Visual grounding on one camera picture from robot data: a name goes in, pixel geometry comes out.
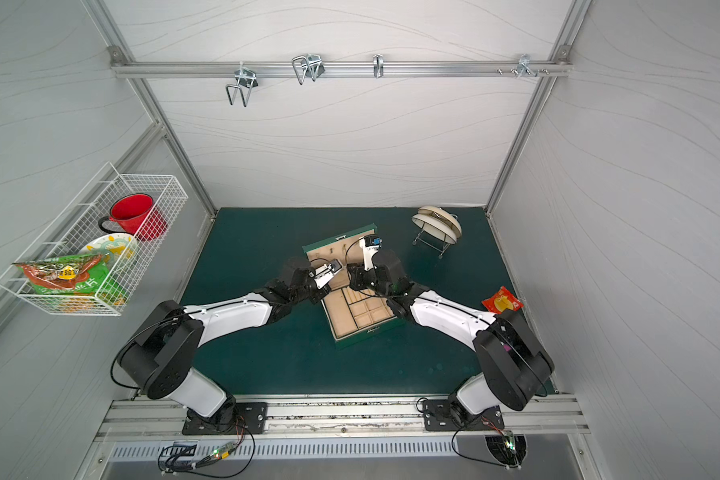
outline white wall panel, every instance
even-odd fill
[[[83,6],[0,1],[0,272],[150,124]]]
[[[608,478],[720,479],[720,2],[590,8],[494,222]]]
[[[546,59],[570,0],[106,0],[142,62]]]
[[[0,274],[106,161],[150,125],[79,0],[0,0]],[[181,178],[164,147],[140,171]],[[176,293],[205,212],[190,200],[119,317],[25,306],[0,332],[0,480],[72,478],[113,398],[109,361]]]
[[[535,85],[263,79],[243,108],[226,83],[151,82],[218,206],[482,205]]]

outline white wire basket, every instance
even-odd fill
[[[16,265],[0,276],[0,286],[53,315],[120,315],[187,200],[173,175],[121,174],[106,164],[15,262],[86,253],[91,241],[107,235],[99,219],[132,194],[148,194],[153,206],[133,236],[122,236],[126,244],[94,293],[38,294]]]

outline green work surface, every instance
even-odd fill
[[[464,236],[439,260],[429,246],[412,245],[414,208],[222,208],[182,304],[245,295],[278,276],[290,256],[304,256],[303,245],[376,224],[382,248],[397,253],[412,280],[484,310],[480,302],[499,287],[514,290],[507,269],[481,208],[448,211]],[[480,373],[464,344],[408,322],[337,349],[322,306],[310,302],[273,325],[208,342],[194,366],[234,394],[450,393]]]

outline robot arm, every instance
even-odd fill
[[[525,408],[554,364],[519,312],[495,316],[447,300],[411,282],[398,256],[382,250],[377,236],[365,236],[359,243],[363,264],[346,265],[351,288],[374,290],[386,297],[396,316],[439,330],[478,356],[483,373],[456,392],[458,404],[471,415],[499,403],[518,411]]]
[[[499,403],[522,410],[554,370],[522,316],[511,310],[494,316],[447,300],[411,282],[397,255],[381,249],[378,236],[363,237],[359,244],[363,263],[346,266],[351,288],[374,290],[396,316],[439,330],[475,351],[483,373],[468,379],[451,400],[462,414],[475,416]],[[294,258],[278,278],[234,300],[184,307],[163,302],[116,361],[149,398],[172,398],[204,422],[228,425],[235,399],[192,368],[197,348],[231,332],[274,323],[298,302],[319,302],[342,268],[338,260],[315,269],[306,259]]]
[[[197,348],[238,330],[277,322],[304,300],[319,302],[341,269],[338,260],[315,269],[306,259],[292,258],[278,278],[239,298],[198,306],[162,302],[116,360],[149,398],[172,398],[209,422],[224,423],[214,416],[221,410],[231,414],[234,397],[192,368]]]

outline red mug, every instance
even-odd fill
[[[123,197],[115,202],[110,209],[110,216],[99,220],[99,228],[108,234],[118,234],[114,230],[104,228],[107,220],[117,222],[127,234],[135,235],[139,240],[154,240],[165,233],[168,223],[157,208],[152,210],[154,200],[147,194],[134,194]]]

